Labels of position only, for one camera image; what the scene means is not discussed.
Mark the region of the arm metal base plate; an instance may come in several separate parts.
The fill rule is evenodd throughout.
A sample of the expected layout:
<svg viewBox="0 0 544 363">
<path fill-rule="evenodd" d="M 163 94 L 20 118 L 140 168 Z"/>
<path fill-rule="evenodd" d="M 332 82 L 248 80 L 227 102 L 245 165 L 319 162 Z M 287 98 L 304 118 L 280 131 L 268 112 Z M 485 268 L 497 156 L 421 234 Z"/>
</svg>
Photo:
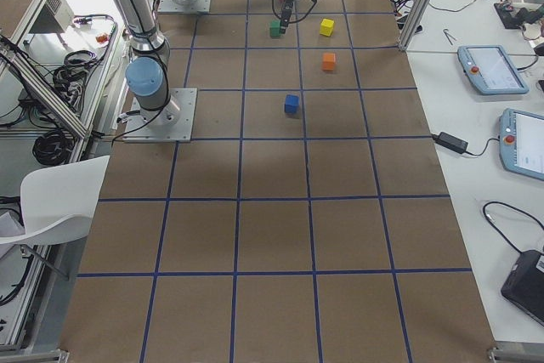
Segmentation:
<svg viewBox="0 0 544 363">
<path fill-rule="evenodd" d="M 196 88 L 171 88 L 171 100 L 150 125 L 155 113 L 140 112 L 139 102 L 133 97 L 131 109 L 139 111 L 127 119 L 122 140 L 128 143 L 190 142 L 196 111 Z"/>
<path fill-rule="evenodd" d="M 212 0 L 159 0 L 158 14 L 208 14 Z"/>
</svg>

